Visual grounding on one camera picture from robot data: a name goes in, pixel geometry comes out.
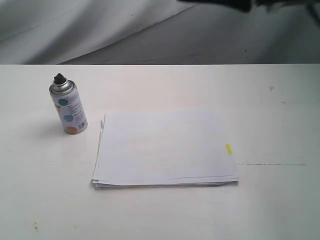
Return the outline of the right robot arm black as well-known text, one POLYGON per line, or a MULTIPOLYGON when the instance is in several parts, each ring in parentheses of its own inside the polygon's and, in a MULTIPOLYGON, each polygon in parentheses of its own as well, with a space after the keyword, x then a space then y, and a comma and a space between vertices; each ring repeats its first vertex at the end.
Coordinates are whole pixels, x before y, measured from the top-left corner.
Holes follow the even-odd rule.
POLYGON ((185 3, 197 4, 213 4, 231 8, 243 13, 249 13, 255 7, 272 7, 274 5, 286 6, 300 6, 300 5, 314 5, 318 4, 319 0, 181 0, 185 3))

